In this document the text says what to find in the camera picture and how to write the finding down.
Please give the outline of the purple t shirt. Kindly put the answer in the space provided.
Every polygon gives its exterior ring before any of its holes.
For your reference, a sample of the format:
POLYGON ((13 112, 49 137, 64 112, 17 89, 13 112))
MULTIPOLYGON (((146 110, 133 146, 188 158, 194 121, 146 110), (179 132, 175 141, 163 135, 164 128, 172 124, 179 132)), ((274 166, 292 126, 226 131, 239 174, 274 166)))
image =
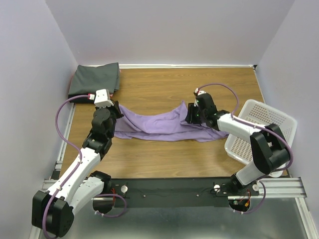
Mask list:
POLYGON ((209 142, 228 137, 228 133, 202 124, 188 124, 185 121, 187 107, 184 101, 172 111, 154 116, 136 114, 122 105, 120 110, 124 116, 117 120, 115 127, 115 137, 120 139, 209 142))

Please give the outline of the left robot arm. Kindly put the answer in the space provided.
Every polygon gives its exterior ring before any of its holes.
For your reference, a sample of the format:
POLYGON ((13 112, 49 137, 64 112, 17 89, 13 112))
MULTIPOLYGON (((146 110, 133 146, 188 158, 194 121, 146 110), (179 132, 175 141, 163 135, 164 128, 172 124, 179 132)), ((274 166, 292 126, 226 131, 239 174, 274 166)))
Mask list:
POLYGON ((65 236, 74 216, 94 197, 106 197, 112 203, 124 198, 115 193, 111 177, 91 170, 100 163, 112 145, 117 119, 123 114, 113 100, 95 102, 92 128, 78 156, 67 171, 46 191, 37 191, 32 199, 31 223, 42 229, 47 239, 65 236))

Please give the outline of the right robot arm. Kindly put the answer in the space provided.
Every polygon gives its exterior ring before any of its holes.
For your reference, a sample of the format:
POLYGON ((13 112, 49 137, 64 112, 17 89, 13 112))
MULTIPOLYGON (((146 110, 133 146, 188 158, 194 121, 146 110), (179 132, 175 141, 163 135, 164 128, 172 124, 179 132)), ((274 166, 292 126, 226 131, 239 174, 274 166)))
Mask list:
POLYGON ((251 145, 252 162, 233 174, 221 186, 223 191, 241 195, 252 182, 281 171, 282 165, 289 166, 293 162, 292 150, 278 125, 253 124, 228 111, 219 111, 212 96, 205 91, 196 90, 194 95, 194 103, 188 105, 185 118, 187 123, 204 124, 208 128, 234 135, 251 145))

